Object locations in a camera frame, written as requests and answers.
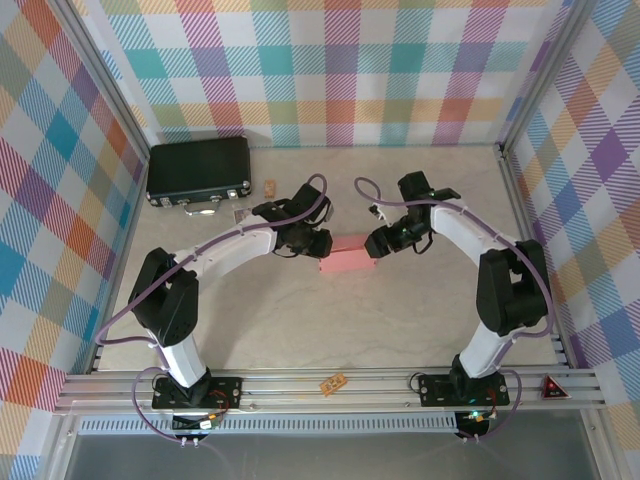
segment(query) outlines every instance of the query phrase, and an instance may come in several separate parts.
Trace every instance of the black briefcase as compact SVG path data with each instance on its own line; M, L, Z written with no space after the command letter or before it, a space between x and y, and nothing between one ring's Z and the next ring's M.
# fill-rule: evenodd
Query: black briefcase
M189 215L212 214L220 201L250 193L251 166L245 137L151 148L147 199L155 207L184 205Z

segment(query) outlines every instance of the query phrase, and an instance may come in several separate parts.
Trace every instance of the pink block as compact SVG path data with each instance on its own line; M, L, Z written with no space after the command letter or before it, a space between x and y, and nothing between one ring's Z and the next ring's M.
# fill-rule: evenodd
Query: pink block
M322 273L346 272L361 268L373 268L377 260L369 257L364 248L367 235L351 235L333 239L331 253L320 260Z

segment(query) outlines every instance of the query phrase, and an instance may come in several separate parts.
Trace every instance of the case handle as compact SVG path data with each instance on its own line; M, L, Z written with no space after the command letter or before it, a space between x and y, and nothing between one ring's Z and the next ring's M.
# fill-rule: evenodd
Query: case handle
M211 203L206 203L206 202L196 203L195 205L199 205L200 207L195 210L189 209L190 204L185 203L184 213L186 213L190 217L195 217L196 215L213 215L218 211L218 207L220 206L220 200L222 200L222 197L214 195L213 197L211 197Z

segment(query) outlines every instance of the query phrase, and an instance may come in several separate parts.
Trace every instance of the ventilation grille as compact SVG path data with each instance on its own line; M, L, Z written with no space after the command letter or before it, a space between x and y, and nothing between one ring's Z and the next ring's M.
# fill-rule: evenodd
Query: ventilation grille
M151 420L160 430L169 430L168 419ZM209 433L404 433L455 432L454 413L425 412L418 414L357 414L357 415L229 415L220 427ZM151 433L140 419L130 415L87 416L79 434Z

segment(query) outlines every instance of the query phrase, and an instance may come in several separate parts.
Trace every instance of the colorful checkered backdrop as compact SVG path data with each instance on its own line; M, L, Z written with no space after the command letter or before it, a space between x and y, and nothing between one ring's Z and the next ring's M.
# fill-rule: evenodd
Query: colorful checkered backdrop
M601 0L515 148L562 321L640 478L640 1Z
M142 163L45 0L0 0L0 478L31 479Z
M493 143L557 3L76 0L151 143L254 146Z
M524 82L520 86L518 90L518 95L516 99L513 101L511 108L509 109L509 113L507 114L507 119L502 125L502 129L500 130L500 134L498 135L498 142L503 143L509 133L509 129L513 124L513 120L520 113L520 108L522 107L522 102L527 98L527 96L531 93L533 84L538 77L538 73L540 71L540 67L545 64L547 60L547 54L551 51L551 46L553 42L555 42L558 34L564 27L564 22L566 21L571 7L573 6L575 0L563 0L562 6L558 10L556 17L547 32L547 35L540 46L540 50L536 54L534 61L531 63L529 67L529 71L527 72L527 76L525 77Z

